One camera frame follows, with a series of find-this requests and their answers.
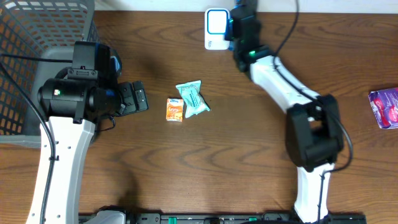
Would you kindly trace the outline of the blue oreo cookie pack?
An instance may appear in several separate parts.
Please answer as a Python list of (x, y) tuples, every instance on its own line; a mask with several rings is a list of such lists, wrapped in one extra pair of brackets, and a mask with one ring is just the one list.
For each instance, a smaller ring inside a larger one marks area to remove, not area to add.
[(233, 19), (229, 18), (228, 25), (226, 26), (225, 40), (229, 42), (228, 50), (234, 50), (234, 36), (233, 36)]

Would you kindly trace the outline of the orange snack packet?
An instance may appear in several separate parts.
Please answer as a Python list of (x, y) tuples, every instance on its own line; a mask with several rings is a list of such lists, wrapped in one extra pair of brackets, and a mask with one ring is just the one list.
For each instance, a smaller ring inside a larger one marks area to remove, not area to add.
[(167, 109), (166, 109), (166, 120), (182, 122), (183, 107), (184, 107), (184, 101), (182, 99), (168, 98)]

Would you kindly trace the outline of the mint green wipes packet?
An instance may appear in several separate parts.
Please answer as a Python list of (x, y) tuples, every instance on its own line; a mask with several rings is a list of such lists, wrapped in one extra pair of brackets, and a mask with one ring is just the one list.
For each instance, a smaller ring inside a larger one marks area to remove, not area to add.
[(210, 111), (210, 107), (200, 94), (201, 80), (176, 85), (176, 89), (187, 105), (185, 117), (189, 118), (204, 111)]

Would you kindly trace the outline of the red purple liner packet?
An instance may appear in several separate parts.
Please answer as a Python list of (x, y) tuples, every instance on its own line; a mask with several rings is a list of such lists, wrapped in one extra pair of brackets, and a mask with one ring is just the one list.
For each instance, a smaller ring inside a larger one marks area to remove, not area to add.
[(371, 91), (368, 99), (381, 129), (397, 129), (397, 88)]

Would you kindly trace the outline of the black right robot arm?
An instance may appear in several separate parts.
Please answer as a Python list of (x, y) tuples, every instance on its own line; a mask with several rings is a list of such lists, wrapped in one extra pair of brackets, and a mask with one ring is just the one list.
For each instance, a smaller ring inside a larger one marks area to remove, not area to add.
[(225, 39), (233, 42), (237, 68), (285, 113), (285, 148), (298, 176), (294, 212), (302, 223), (323, 221), (330, 176), (344, 148), (338, 103), (306, 87), (283, 66), (278, 50), (260, 43), (256, 1), (239, 1), (230, 13)]

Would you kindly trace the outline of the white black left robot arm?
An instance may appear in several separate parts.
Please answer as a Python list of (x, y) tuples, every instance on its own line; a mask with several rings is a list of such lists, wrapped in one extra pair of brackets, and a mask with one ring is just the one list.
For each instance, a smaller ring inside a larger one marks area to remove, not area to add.
[(148, 110), (141, 81), (118, 83), (122, 63), (110, 47), (78, 41), (72, 65), (38, 89), (41, 149), (28, 223), (78, 223), (87, 150), (104, 118)]

